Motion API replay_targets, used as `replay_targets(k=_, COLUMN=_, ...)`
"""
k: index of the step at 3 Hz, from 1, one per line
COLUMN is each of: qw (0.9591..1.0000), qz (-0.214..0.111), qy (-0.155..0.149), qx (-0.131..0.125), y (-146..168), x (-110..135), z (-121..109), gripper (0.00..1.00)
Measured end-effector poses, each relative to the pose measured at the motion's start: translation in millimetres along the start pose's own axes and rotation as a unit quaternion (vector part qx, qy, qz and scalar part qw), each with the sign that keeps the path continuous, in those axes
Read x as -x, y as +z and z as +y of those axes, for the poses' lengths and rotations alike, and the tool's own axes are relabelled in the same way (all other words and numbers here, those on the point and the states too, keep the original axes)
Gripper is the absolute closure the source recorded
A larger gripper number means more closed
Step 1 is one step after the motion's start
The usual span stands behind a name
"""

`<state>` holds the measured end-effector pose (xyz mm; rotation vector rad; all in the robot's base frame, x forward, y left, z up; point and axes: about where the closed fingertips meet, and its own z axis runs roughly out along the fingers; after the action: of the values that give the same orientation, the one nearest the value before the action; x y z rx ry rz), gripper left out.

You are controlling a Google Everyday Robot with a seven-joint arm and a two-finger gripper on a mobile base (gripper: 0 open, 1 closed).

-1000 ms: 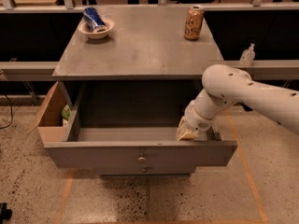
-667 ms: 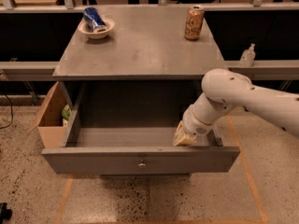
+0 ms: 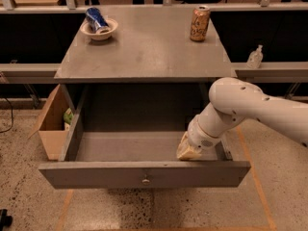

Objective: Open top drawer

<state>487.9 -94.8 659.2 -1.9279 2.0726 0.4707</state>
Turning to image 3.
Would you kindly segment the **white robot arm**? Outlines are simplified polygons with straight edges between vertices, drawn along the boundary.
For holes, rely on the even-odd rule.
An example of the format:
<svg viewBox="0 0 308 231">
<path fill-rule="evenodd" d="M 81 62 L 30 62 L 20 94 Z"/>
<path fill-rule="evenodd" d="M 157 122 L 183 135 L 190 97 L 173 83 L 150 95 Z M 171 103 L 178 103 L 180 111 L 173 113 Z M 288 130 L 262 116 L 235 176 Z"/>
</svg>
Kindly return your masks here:
<svg viewBox="0 0 308 231">
<path fill-rule="evenodd" d="M 222 135 L 245 119 L 255 119 L 308 146 L 308 104 L 273 97 L 248 82 L 225 77 L 209 89 L 209 103 L 189 123 L 176 152 L 179 160 L 197 160 L 221 142 Z"/>
</svg>

